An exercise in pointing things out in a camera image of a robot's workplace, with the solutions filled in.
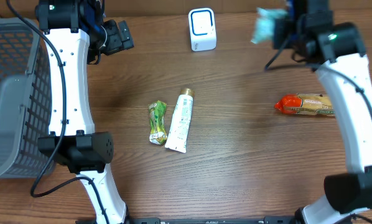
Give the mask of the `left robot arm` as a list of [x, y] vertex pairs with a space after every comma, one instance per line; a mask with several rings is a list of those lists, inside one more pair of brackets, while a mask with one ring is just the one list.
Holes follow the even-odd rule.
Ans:
[[35, 8], [49, 53], [52, 114], [38, 150], [75, 174], [95, 210], [92, 223], [131, 223], [111, 171], [112, 135], [98, 133], [88, 97], [88, 64], [134, 46], [126, 21], [105, 21], [103, 1], [40, 1]]

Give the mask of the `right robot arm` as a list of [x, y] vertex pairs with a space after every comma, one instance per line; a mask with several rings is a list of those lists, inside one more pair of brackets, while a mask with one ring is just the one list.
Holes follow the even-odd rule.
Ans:
[[340, 223], [372, 210], [372, 83], [366, 47], [351, 22], [335, 24], [328, 1], [288, 1], [273, 47], [292, 49], [317, 74], [333, 105], [347, 172], [324, 179], [324, 195], [292, 223]]

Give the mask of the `teal snack packet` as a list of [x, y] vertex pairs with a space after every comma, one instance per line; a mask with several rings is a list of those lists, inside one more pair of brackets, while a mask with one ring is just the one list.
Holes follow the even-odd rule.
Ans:
[[274, 37], [274, 26], [276, 19], [283, 19], [287, 15], [285, 9], [263, 9], [257, 8], [258, 17], [255, 23], [255, 30], [251, 42], [259, 44], [272, 40]]

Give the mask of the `white tube gold cap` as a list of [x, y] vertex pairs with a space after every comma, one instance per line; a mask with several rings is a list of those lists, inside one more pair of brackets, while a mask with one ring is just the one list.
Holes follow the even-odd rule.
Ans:
[[192, 119], [194, 91], [184, 88], [180, 91], [172, 115], [169, 135], [165, 148], [186, 153], [187, 137]]

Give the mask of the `green snack packet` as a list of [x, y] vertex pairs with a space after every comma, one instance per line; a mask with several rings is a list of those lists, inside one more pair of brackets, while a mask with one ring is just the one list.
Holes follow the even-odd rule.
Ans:
[[162, 101], [155, 101], [148, 107], [151, 125], [149, 140], [153, 144], [162, 145], [167, 140], [167, 133], [164, 125], [166, 108], [167, 104]]

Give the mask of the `orange spaghetti package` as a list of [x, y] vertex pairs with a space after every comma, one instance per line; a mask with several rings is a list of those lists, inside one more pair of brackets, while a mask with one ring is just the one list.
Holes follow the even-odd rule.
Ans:
[[334, 109], [328, 95], [296, 93], [283, 96], [275, 105], [282, 114], [309, 116], [334, 116]]

